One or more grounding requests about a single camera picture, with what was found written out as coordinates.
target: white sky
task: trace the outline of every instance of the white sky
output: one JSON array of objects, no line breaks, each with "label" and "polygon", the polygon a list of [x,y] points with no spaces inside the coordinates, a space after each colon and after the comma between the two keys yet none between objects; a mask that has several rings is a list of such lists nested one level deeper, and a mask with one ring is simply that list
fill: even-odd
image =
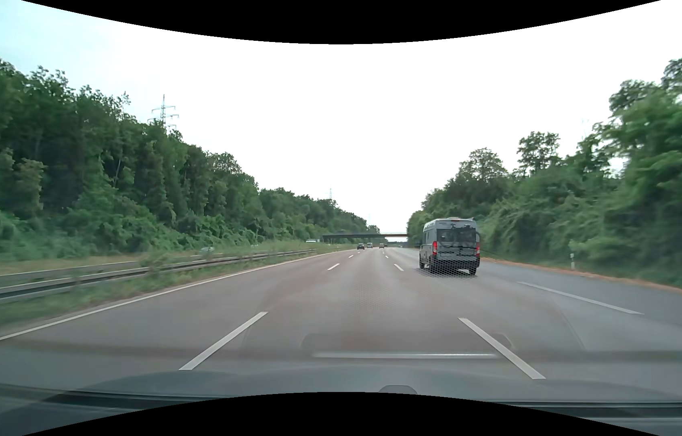
[{"label": "white sky", "polygon": [[[626,80],[682,56],[682,1],[454,40],[278,44],[180,34],[0,0],[0,56],[127,92],[144,121],[176,105],[184,139],[233,154],[261,188],[326,198],[403,231],[468,153],[511,169],[532,130],[572,153]],[[397,169],[386,169],[386,166]]]}]

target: overpass bridge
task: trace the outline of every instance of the overpass bridge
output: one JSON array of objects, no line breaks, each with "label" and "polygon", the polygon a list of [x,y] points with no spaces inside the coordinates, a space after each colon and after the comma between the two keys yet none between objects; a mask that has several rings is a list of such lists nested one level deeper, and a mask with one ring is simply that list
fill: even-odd
[{"label": "overpass bridge", "polygon": [[343,238],[353,239],[378,239],[382,237],[408,237],[406,232],[381,232],[381,233],[329,233],[323,234],[322,240],[333,242],[334,240]]}]

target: camper van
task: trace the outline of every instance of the camper van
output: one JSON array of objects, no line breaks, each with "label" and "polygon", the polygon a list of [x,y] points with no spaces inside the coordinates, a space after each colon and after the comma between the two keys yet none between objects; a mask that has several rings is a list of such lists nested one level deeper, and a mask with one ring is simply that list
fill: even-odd
[{"label": "camper van", "polygon": [[466,269],[471,275],[481,263],[481,235],[472,218],[440,218],[425,224],[419,248],[419,267],[431,273]]}]

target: grass median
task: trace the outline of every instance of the grass median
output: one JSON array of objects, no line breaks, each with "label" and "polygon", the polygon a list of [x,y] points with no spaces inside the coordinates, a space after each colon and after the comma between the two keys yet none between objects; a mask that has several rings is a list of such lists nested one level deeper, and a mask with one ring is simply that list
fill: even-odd
[{"label": "grass median", "polygon": [[[220,246],[216,247],[211,255],[242,255],[253,252],[291,252],[315,248],[317,246],[326,247],[324,243],[306,243],[303,241],[265,241],[256,246]],[[37,259],[33,261],[0,262],[0,275],[27,273],[32,271],[43,271],[47,269],[75,268],[80,266],[109,264],[116,262],[149,262],[155,258],[182,258],[193,256],[199,252],[144,252],[134,254],[114,254],[111,256],[92,256],[87,258],[67,258],[67,259]]]},{"label": "grass median", "polygon": [[307,258],[317,254],[338,252],[352,248],[351,245],[333,247],[314,246],[316,252],[294,254],[281,257],[265,258],[234,264],[210,266],[186,272],[163,272],[121,282],[106,283],[81,287],[69,292],[41,296],[29,300],[6,302],[0,304],[0,331],[19,328],[27,323],[59,317],[71,312],[85,310],[108,302],[128,300],[136,296],[156,292],[172,286],[198,282],[220,275],[237,273],[247,269],[269,264],[278,264],[298,258]]}]

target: forest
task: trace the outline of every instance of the forest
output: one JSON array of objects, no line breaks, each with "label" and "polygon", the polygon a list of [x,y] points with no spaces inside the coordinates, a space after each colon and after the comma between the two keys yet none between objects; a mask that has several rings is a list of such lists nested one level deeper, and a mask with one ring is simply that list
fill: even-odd
[{"label": "forest", "polygon": [[331,199],[259,188],[230,153],[141,123],[129,103],[0,57],[0,260],[379,233]]},{"label": "forest", "polygon": [[409,240],[433,218],[475,217],[482,253],[561,266],[573,253],[584,271],[682,286],[682,57],[657,82],[623,82],[608,103],[611,116],[565,157],[552,132],[522,132],[512,171],[471,147],[412,214]]}]

